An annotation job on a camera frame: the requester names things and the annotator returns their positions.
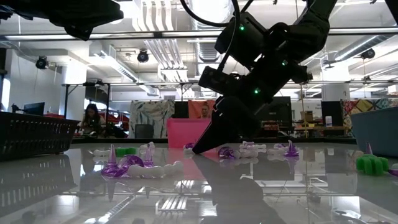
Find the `pink container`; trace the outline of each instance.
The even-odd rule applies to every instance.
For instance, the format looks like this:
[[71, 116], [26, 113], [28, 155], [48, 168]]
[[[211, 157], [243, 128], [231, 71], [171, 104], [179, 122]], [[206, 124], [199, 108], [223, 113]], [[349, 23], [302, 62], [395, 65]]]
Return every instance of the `pink container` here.
[[167, 120], [169, 147], [180, 148], [196, 143], [210, 124], [210, 119], [170, 118]]

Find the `green plastic object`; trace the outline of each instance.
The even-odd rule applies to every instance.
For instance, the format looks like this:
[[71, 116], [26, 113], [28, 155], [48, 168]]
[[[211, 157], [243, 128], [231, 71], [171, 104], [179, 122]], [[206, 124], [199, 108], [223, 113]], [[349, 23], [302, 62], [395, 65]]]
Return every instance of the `green plastic object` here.
[[135, 147], [120, 147], [115, 149], [116, 157], [123, 157], [125, 155], [135, 155], [137, 149]]
[[384, 175], [384, 172], [387, 172], [389, 169], [388, 159], [371, 154], [365, 154], [357, 158], [356, 169], [358, 171], [363, 171], [366, 175]]

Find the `white pillar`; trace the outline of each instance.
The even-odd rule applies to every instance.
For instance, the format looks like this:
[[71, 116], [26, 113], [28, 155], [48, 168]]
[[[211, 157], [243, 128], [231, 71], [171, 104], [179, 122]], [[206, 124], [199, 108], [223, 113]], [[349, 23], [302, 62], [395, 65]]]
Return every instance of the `white pillar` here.
[[[82, 63], [71, 60], [66, 67], [62, 68], [62, 80], [64, 84], [82, 84], [86, 82], [87, 66]], [[66, 87], [61, 89], [59, 114], [64, 114], [65, 91]], [[81, 121], [83, 119], [84, 101], [86, 96], [86, 87], [78, 86], [68, 96], [67, 119]]]
[[[334, 63], [333, 68], [327, 68], [323, 65], [322, 80], [325, 81], [348, 81], [349, 70], [348, 65], [344, 62]], [[328, 84], [322, 86], [323, 101], [340, 101], [349, 100], [349, 84]]]

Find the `ceiling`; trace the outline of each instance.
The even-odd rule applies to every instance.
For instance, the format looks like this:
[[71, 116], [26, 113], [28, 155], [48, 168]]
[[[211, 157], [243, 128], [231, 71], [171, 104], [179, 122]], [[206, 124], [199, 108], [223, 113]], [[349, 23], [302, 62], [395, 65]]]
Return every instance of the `ceiling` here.
[[[246, 1], [240, 1], [242, 8]], [[304, 2], [296, 0], [279, 0], [277, 5], [272, 5], [272, 0], [255, 0], [248, 11], [266, 28], [270, 28], [277, 22], [292, 24], [297, 16], [304, 9]], [[125, 19], [119, 24], [105, 24], [96, 27], [94, 33], [99, 32], [134, 32], [132, 19], [125, 12]], [[192, 23], [189, 15], [182, 9], [179, 1], [172, 1], [172, 24], [175, 30], [191, 30]], [[331, 27], [385, 27], [395, 24], [390, 11], [384, 1], [378, 0], [375, 4], [369, 1], [360, 0], [339, 0], [330, 17]], [[7, 21], [2, 21], [0, 25], [2, 34], [54, 34], [64, 33], [61, 27], [52, 25], [49, 21], [43, 19], [34, 19], [27, 21], [18, 16], [12, 16]], [[341, 35], [329, 36], [326, 46], [319, 54], [314, 55], [303, 62], [308, 64], [308, 69], [313, 73], [314, 79], [321, 79], [321, 60], [323, 56], [337, 52], [349, 44], [363, 38], [361, 35]], [[198, 59], [195, 53], [195, 44], [188, 43], [192, 39], [177, 39], [178, 49], [185, 66], [187, 66], [187, 77], [193, 81], [197, 80]], [[112, 46], [116, 51], [116, 58], [127, 66], [127, 69], [135, 72], [138, 79], [142, 82], [163, 82], [158, 76], [158, 61], [149, 54], [149, 61], [139, 63], [137, 54], [139, 49], [146, 49], [143, 40], [96, 40], [102, 46]], [[22, 42], [21, 49], [28, 52], [32, 49], [67, 49], [88, 62], [88, 78], [101, 78], [107, 82], [126, 82], [127, 80], [115, 69], [104, 64], [98, 58], [92, 56], [89, 52], [90, 45], [94, 41], [63, 41], [63, 42]], [[375, 47], [374, 59], [363, 61], [360, 58], [351, 58], [346, 61], [349, 65], [350, 79], [361, 79], [364, 74], [369, 74], [383, 68], [397, 64], [398, 37], [393, 37]], [[232, 58], [229, 58], [224, 69], [225, 73], [238, 72], [247, 73], [248, 71]], [[398, 72], [387, 72], [377, 79], [391, 79]], [[297, 85], [288, 85], [287, 88], [297, 88]], [[375, 86], [374, 91], [380, 92], [387, 85]], [[113, 91], [140, 91], [138, 87], [129, 86], [128, 88], [113, 88]]]

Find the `ceiling duct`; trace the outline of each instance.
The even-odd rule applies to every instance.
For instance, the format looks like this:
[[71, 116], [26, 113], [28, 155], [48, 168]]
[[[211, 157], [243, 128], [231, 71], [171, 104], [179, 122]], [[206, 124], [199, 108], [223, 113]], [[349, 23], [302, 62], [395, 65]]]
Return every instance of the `ceiling duct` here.
[[354, 56], [357, 56], [372, 47], [389, 40], [391, 37], [395, 36], [394, 34], [389, 34], [389, 35], [374, 35], [374, 36], [364, 36], [357, 40], [356, 42], [353, 42], [346, 48], [338, 51], [334, 55], [335, 61], [344, 61], [349, 58], [352, 58]]
[[[211, 22], [228, 22], [233, 13], [233, 6], [230, 0], [189, 0], [190, 7], [199, 17]], [[194, 30], [217, 29], [191, 19]], [[216, 62], [218, 53], [215, 50], [215, 43], [196, 43], [195, 48], [199, 62]]]

